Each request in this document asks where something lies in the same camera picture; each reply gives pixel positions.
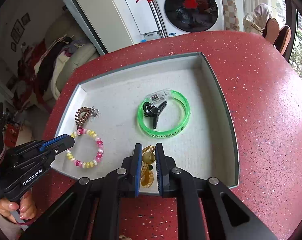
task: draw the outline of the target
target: picture frame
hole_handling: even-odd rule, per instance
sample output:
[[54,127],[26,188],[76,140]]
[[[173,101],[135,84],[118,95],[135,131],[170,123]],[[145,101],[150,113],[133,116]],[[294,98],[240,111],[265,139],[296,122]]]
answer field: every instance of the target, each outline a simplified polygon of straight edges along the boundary
[[14,42],[11,43],[11,49],[12,49],[14,52],[17,51],[17,45],[16,45]]
[[21,22],[24,26],[26,26],[30,22],[29,13],[26,13],[24,16],[22,16]]
[[14,40],[14,42],[16,44],[19,43],[19,40],[20,40],[21,36],[19,35],[19,33],[15,29],[11,30],[10,36],[12,37],[12,39]]
[[16,32],[19,34],[20,37],[24,33],[24,27],[22,26],[22,24],[20,23],[20,21],[18,19],[16,20],[13,28],[16,30]]

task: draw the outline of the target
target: human hand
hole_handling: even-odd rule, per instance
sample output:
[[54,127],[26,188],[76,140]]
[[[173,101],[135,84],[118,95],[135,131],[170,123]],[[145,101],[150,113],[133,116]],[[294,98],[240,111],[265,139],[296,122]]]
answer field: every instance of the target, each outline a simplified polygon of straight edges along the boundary
[[[6,198],[0,200],[0,214],[13,223],[17,223],[10,211],[17,210],[19,205]],[[27,191],[20,201],[20,219],[32,219],[37,214],[37,208],[32,199],[31,190]]]

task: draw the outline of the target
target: washing machine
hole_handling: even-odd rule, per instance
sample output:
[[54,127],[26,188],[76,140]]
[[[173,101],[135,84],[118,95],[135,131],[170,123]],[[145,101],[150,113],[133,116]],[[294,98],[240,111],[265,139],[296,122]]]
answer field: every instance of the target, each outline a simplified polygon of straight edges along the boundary
[[222,0],[156,0],[169,37],[224,30]]

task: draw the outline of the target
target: red table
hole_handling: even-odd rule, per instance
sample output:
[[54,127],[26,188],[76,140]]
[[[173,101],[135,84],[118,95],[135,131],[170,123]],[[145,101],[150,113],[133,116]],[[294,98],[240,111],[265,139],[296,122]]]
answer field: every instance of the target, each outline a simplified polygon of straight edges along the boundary
[[[232,191],[278,237],[287,239],[302,219],[302,81],[264,38],[241,32],[201,32],[130,46],[79,67],[47,123],[54,137],[75,86],[136,62],[201,51],[225,94],[240,152],[240,185]],[[33,192],[43,213],[74,180],[50,171]],[[120,234],[176,239],[174,199],[142,196],[122,201]]]

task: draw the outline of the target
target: metal screw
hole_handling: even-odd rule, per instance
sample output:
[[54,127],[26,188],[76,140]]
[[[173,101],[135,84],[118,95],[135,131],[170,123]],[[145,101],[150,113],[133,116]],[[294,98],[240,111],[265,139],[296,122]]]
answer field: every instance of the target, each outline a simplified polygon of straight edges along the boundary
[[127,170],[125,168],[118,168],[116,173],[123,175],[127,173]]
[[209,182],[213,185],[217,185],[219,183],[219,180],[215,177],[209,178]]
[[81,179],[79,179],[79,183],[80,183],[81,185],[86,185],[86,184],[89,183],[89,179],[86,178],[86,177],[81,178]]
[[172,169],[172,172],[173,172],[174,174],[180,174],[180,173],[182,172],[182,170],[181,170],[180,168],[174,167],[174,168]]

